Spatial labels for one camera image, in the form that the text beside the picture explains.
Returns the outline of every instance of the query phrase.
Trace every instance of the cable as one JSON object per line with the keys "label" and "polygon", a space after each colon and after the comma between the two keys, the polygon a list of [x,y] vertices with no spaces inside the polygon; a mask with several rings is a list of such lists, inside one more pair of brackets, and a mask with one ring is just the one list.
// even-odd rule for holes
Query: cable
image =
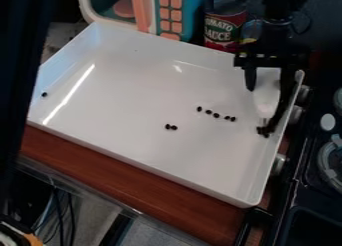
{"label": "cable", "polygon": [[[63,195],[61,197],[61,201],[63,201],[65,197],[65,193],[63,192]],[[45,217],[44,221],[39,225],[37,226],[36,228],[33,229],[33,231],[36,233],[36,231],[42,227],[43,225],[45,225],[47,222],[49,222],[49,218],[51,218],[51,216],[54,214],[54,212],[56,211],[56,207],[53,208],[53,210]]]}
{"label": "cable", "polygon": [[72,206],[72,197],[70,193],[68,194],[68,200],[69,200],[68,203],[69,203],[70,216],[71,216],[70,246],[72,246],[75,240],[76,222],[75,222],[74,207]]}
{"label": "cable", "polygon": [[53,192],[55,194],[56,209],[57,209],[57,215],[59,219],[59,244],[60,246],[64,246],[64,229],[63,229],[63,217],[62,217],[61,205],[58,199],[57,190],[54,190]]}
{"label": "cable", "polygon": [[[68,205],[64,208],[63,210],[63,214],[62,214],[62,218],[64,218],[65,214],[67,213],[68,211]],[[49,237],[49,239],[47,239],[45,242],[43,242],[44,244],[47,244],[48,242],[50,242],[55,236],[56,236],[56,233],[58,231],[58,228],[59,228],[59,224],[56,225],[55,227],[55,230],[53,231],[52,235]]]}
{"label": "cable", "polygon": [[57,231],[58,231],[58,225],[56,226],[56,228],[55,228],[55,231],[53,232],[53,234],[50,236],[50,238],[49,239],[47,239],[45,242],[43,242],[44,244],[47,244],[47,243],[49,243],[54,237],[55,237],[55,235],[56,235],[56,233],[57,233]]}

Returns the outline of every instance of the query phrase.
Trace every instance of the white tray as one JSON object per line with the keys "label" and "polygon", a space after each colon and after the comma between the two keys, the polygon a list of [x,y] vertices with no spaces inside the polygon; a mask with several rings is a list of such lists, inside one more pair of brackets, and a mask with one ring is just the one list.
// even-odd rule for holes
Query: white tray
{"label": "white tray", "polygon": [[[243,71],[232,64],[231,54],[93,23],[40,67],[28,119],[223,201],[253,206],[298,88],[277,131],[265,139],[256,133]],[[197,106],[237,121],[198,113]],[[166,130],[167,123],[178,130]]]}

